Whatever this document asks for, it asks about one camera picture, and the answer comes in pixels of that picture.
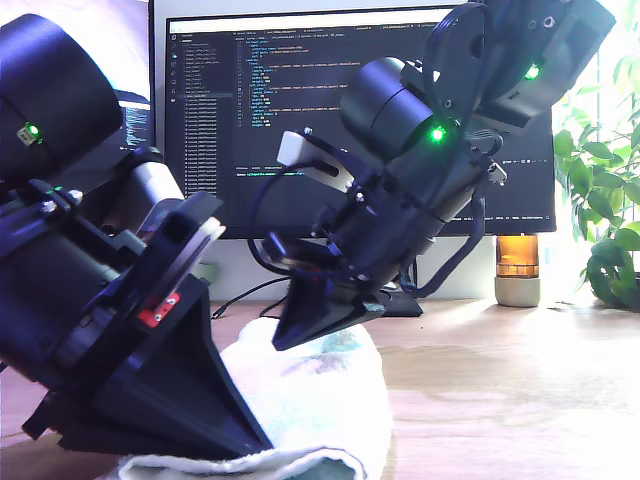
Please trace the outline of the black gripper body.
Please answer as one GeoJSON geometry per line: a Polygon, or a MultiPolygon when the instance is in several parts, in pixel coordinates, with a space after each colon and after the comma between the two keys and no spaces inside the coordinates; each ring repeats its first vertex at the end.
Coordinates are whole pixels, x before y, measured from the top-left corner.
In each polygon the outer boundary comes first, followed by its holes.
{"type": "Polygon", "coordinates": [[[1,215],[1,358],[47,395],[24,430],[61,436],[102,382],[177,304],[217,236],[218,201],[181,202],[148,241],[108,236],[71,192],[20,192],[1,215]]]}
{"type": "Polygon", "coordinates": [[[398,276],[409,295],[424,298],[436,290],[436,280],[419,285],[408,279],[416,257],[425,252],[436,236],[433,195],[367,193],[358,202],[352,195],[339,209],[327,209],[316,231],[322,243],[279,232],[262,241],[267,266],[291,279],[319,278],[351,281],[369,293],[364,302],[367,315],[377,318],[386,306],[377,298],[381,287],[398,276]]]}

